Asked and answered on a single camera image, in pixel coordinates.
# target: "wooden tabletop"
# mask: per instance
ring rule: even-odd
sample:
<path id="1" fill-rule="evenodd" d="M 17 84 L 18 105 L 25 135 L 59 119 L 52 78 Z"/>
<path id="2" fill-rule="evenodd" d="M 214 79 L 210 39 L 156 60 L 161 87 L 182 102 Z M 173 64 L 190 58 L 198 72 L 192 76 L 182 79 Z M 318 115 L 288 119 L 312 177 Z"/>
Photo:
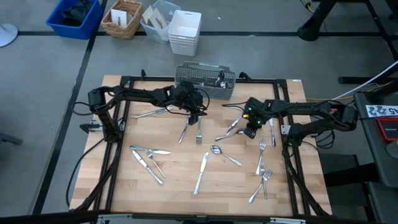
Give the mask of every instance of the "wooden tabletop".
<path id="1" fill-rule="evenodd" d="M 105 76 L 103 85 L 115 86 L 120 82 L 120 76 Z M 173 82 L 134 82 L 134 88 L 151 90 L 173 85 Z M 303 84 L 300 80 L 287 80 L 291 102 L 304 102 Z M 274 99 L 273 87 L 270 84 L 237 83 L 229 101 L 211 100 L 201 122 L 202 145 L 196 145 L 197 124 L 188 127 L 181 144 L 180 134 L 185 126 L 186 116 L 163 113 L 155 116 L 134 119 L 137 114 L 156 110 L 148 103 L 131 102 L 126 132 L 122 147 L 117 181 L 114 190 L 112 212 L 131 213 L 164 213 L 164 214 L 205 214 L 205 215 L 245 215 L 245 216 L 287 216 L 292 214 L 289 199 L 289 188 L 284 159 L 282 157 L 282 141 L 279 123 L 274 120 L 277 146 L 272 147 L 271 132 L 267 123 L 257 131 L 255 139 L 246 136 L 234 136 L 217 143 L 223 152 L 243 163 L 238 167 L 222 155 L 212 154 L 210 146 L 214 145 L 215 137 L 222 136 L 231 123 L 241 112 L 232 108 L 224 108 L 222 103 L 238 103 L 246 101 L 250 96 L 258 100 Z M 119 117 L 122 116 L 122 104 Z M 296 123 L 310 122 L 309 116 L 294 116 Z M 237 128 L 246 126 L 247 121 L 241 120 Z M 86 149 L 103 137 L 101 131 L 89 133 Z M 268 200 L 260 191 L 253 204 L 249 197 L 257 189 L 261 178 L 255 171 L 259 158 L 259 142 L 267 140 L 263 154 L 266 169 L 274 174 L 267 182 Z M 315 140 L 307 137 L 305 141 L 315 144 Z M 170 155 L 154 155 L 160 168 L 166 175 L 164 185 L 159 186 L 146 171 L 129 148 L 131 144 L 172 151 Z M 100 176 L 106 143 L 103 142 L 90 152 L 81 162 L 71 208 L 79 206 L 96 185 Z M 303 144 L 299 147 L 305 183 L 315 200 L 322 208 L 331 214 L 328 194 L 323 179 L 318 152 Z M 200 192 L 193 196 L 193 190 L 198 179 L 203 155 L 209 152 Z M 159 171 L 146 157 L 140 155 L 150 168 L 159 176 Z M 104 208 L 108 185 L 104 188 L 101 206 Z M 295 185 L 298 210 L 303 213 L 299 188 Z"/>

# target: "wicker basket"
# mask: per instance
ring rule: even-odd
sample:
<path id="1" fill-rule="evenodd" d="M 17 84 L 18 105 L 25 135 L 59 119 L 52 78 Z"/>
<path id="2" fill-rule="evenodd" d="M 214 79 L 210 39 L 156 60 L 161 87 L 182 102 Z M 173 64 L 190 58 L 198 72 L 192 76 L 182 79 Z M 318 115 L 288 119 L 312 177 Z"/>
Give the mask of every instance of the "wicker basket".
<path id="1" fill-rule="evenodd" d="M 112 23 L 111 9 L 126 11 L 133 16 L 126 28 L 119 27 Z M 104 27 L 104 30 L 113 37 L 131 39 L 139 28 L 139 21 L 142 17 L 142 3 L 133 0 L 118 0 L 111 9 L 102 19 L 102 27 Z"/>

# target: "blue plastic bin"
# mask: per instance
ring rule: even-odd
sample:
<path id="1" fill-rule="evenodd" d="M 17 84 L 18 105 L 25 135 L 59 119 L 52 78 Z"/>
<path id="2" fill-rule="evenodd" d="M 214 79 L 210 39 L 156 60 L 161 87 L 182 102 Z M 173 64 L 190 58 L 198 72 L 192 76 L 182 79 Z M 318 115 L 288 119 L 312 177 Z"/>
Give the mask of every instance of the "blue plastic bin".
<path id="1" fill-rule="evenodd" d="M 62 12 L 74 6 L 78 0 L 61 0 L 50 17 L 47 19 L 46 24 L 49 25 L 57 35 L 62 37 L 70 37 L 74 39 L 87 40 L 90 38 L 91 33 L 94 31 L 97 24 L 100 22 L 104 9 L 101 7 L 98 0 L 88 0 L 93 2 L 85 20 L 80 27 L 65 26 L 62 24 Z"/>

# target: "fork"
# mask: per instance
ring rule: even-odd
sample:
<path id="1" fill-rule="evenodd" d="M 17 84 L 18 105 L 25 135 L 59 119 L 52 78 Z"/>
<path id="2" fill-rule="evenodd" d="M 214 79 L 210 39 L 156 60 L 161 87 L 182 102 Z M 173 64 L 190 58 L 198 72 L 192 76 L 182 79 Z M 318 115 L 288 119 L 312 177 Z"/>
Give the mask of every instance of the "fork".
<path id="1" fill-rule="evenodd" d="M 257 190 L 254 192 L 254 194 L 249 198 L 249 203 L 253 203 L 254 202 L 254 197 L 257 195 L 258 191 L 261 188 L 261 185 L 264 184 L 264 181 L 267 182 L 269 180 L 269 178 L 272 175 L 272 170 L 266 170 L 264 175 L 261 177 L 261 182 L 260 185 L 258 186 Z"/>
<path id="2" fill-rule="evenodd" d="M 155 164 L 156 168 L 159 170 L 160 174 L 162 174 L 163 178 L 166 178 L 164 175 L 163 171 L 160 169 L 160 167 L 156 164 L 154 160 L 154 155 L 153 153 L 150 152 L 150 150 L 145 150 L 145 153 L 147 154 L 148 158 Z"/>
<path id="3" fill-rule="evenodd" d="M 261 164 L 260 164 L 260 173 L 261 173 L 262 176 L 264 176 L 264 174 L 266 173 L 266 164 L 265 164 L 265 162 L 261 162 Z M 264 191 L 264 198 L 268 199 L 267 185 L 266 185 L 266 180 L 264 178 L 262 179 L 262 189 Z"/>
<path id="4" fill-rule="evenodd" d="M 201 123 L 201 116 L 199 116 L 199 119 L 198 119 L 197 144 L 201 144 L 200 123 Z"/>
<path id="5" fill-rule="evenodd" d="M 260 163 L 262 161 L 262 153 L 266 150 L 266 140 L 262 139 L 260 142 L 260 158 L 259 158 L 259 164 L 257 165 L 257 169 L 256 169 L 256 175 L 260 175 Z"/>

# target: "white cable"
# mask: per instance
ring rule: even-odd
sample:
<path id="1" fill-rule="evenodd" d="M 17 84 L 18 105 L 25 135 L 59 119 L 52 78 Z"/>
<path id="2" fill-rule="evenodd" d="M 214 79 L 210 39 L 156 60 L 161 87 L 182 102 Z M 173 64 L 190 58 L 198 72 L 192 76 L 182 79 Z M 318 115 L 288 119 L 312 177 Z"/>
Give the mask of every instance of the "white cable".
<path id="1" fill-rule="evenodd" d="M 381 73 L 379 73 L 379 74 L 376 75 L 375 77 L 371 78 L 371 79 L 370 79 L 369 81 L 367 81 L 366 83 L 363 83 L 362 85 L 360 85 L 360 86 L 358 86 L 358 87 L 356 87 L 356 88 L 354 88 L 354 89 L 352 89 L 352 90 L 350 90 L 350 91 L 348 91 L 348 92 L 346 92 L 346 93 L 344 93 L 344 94 L 342 94 L 342 95 L 340 95 L 340 96 L 334 97 L 332 100 L 337 100 L 338 98 L 341 98 L 341 97 L 343 97 L 343 96 L 345 96 L 345 95 L 348 95 L 348 94 L 350 94 L 350 93 L 352 93 L 352 92 L 354 92 L 354 91 L 356 91 L 356 90 L 362 88 L 363 86 L 365 86 L 365 85 L 371 83 L 373 80 L 377 79 L 379 76 L 383 75 L 386 71 L 388 71 L 390 68 L 392 68 L 393 66 L 395 66 L 395 65 L 397 65 L 397 64 L 398 64 L 398 61 L 394 62 L 392 65 L 390 65 L 388 68 L 384 69 Z"/>

